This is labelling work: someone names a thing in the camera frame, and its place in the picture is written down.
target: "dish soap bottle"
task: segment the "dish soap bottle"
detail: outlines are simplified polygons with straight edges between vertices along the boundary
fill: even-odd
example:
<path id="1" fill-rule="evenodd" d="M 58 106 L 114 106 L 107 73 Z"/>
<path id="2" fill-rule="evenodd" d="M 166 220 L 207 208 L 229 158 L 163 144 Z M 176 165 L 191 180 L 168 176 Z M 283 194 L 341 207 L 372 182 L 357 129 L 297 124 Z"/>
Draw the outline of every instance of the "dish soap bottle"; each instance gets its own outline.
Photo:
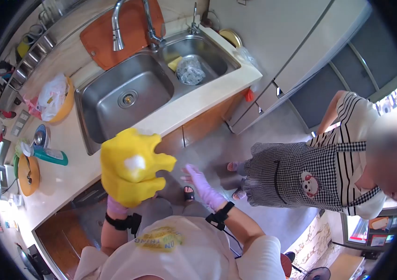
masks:
<path id="1" fill-rule="evenodd" d="M 41 160 L 49 161 L 57 165 L 67 165 L 67 156 L 60 150 L 49 148 L 34 149 L 24 142 L 21 142 L 21 149 L 26 156 L 36 156 Z"/>

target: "wrist strap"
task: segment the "wrist strap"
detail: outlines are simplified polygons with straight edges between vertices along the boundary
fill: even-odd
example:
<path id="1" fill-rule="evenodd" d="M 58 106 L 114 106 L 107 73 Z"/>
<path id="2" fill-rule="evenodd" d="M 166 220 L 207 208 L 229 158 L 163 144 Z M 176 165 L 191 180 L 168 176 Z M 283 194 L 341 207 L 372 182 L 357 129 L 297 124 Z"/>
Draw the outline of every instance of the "wrist strap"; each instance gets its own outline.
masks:
<path id="1" fill-rule="evenodd" d="M 127 216 L 125 220 L 112 219 L 107 213 L 105 213 L 106 221 L 112 225 L 116 230 L 127 230 L 131 228 L 133 235 L 138 232 L 139 225 L 141 224 L 141 215 L 133 213 L 133 216 Z"/>
<path id="2" fill-rule="evenodd" d="M 234 203 L 228 202 L 221 210 L 218 210 L 215 214 L 209 214 L 206 217 L 206 221 L 216 227 L 218 230 L 224 230 L 224 221 L 228 218 L 228 212 L 233 208 Z"/>

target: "faucet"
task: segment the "faucet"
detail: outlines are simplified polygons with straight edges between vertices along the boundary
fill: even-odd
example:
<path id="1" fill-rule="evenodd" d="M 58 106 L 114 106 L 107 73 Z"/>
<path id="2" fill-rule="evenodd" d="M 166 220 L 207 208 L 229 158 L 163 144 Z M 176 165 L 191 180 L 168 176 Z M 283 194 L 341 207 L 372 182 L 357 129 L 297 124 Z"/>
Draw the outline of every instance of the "faucet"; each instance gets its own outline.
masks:
<path id="1" fill-rule="evenodd" d="M 200 32 L 199 26 L 195 23 L 195 17 L 197 15 L 197 2 L 194 4 L 194 17 L 192 19 L 191 27 L 189 29 L 189 34 L 194 35 Z"/>
<path id="2" fill-rule="evenodd" d="M 125 45 L 124 42 L 122 41 L 121 37 L 121 31 L 119 30 L 119 10 L 121 9 L 122 4 L 126 0 L 117 0 L 114 9 L 113 9 L 113 14 L 112 14 L 112 28 L 113 28 L 113 51 L 120 51 L 122 50 Z M 153 28 L 152 25 L 152 18 L 150 16 L 150 10 L 149 10 L 149 2 L 148 0 L 142 0 L 144 4 L 144 11 L 145 11 L 145 17 L 147 19 L 147 26 L 148 26 L 148 38 L 150 42 L 150 48 L 152 50 L 157 49 L 158 47 L 164 47 L 166 44 L 166 40 L 164 40 L 162 37 L 158 37 L 155 33 L 155 28 Z"/>

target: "checkered apron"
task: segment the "checkered apron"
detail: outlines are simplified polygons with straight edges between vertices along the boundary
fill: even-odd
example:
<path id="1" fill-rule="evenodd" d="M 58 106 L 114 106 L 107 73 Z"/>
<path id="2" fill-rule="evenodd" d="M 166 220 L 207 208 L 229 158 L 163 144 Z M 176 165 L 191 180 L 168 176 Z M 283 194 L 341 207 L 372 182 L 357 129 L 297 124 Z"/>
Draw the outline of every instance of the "checkered apron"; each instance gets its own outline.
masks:
<path id="1" fill-rule="evenodd" d="M 245 163 L 246 180 L 242 189 L 252 206 L 317 207 L 342 211 L 337 193 L 336 154 L 365 150 L 365 142 L 339 143 L 324 147 L 310 147 L 301 143 L 256 143 L 251 160 Z M 318 191 L 310 198 L 303 191 L 301 174 L 309 172 L 318 182 Z M 373 188 L 348 204 L 364 203 L 380 189 Z"/>

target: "sandal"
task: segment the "sandal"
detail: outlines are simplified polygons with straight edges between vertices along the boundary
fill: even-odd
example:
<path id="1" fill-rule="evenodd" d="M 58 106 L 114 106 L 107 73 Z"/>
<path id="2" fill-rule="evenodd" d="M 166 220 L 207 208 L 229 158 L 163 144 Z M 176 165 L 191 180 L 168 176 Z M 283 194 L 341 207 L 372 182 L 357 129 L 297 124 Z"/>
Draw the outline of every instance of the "sandal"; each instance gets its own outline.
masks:
<path id="1" fill-rule="evenodd" d="M 242 189 L 238 188 L 231 196 L 234 200 L 241 200 L 247 196 L 247 193 Z"/>
<path id="2" fill-rule="evenodd" d="M 194 189 L 192 189 L 192 192 L 189 192 L 189 193 L 187 193 L 186 192 L 186 188 L 190 188 L 190 187 L 184 187 L 183 188 L 183 196 L 184 196 L 184 201 L 187 201 L 187 200 L 195 200 L 195 193 L 194 193 Z"/>
<path id="3" fill-rule="evenodd" d="M 228 170 L 228 171 L 231 171 L 231 172 L 236 172 L 236 171 L 237 171 L 237 167 L 239 166 L 239 164 L 240 164 L 240 162 L 238 162 L 238 161 L 229 162 L 229 163 L 227 164 L 227 170 Z"/>

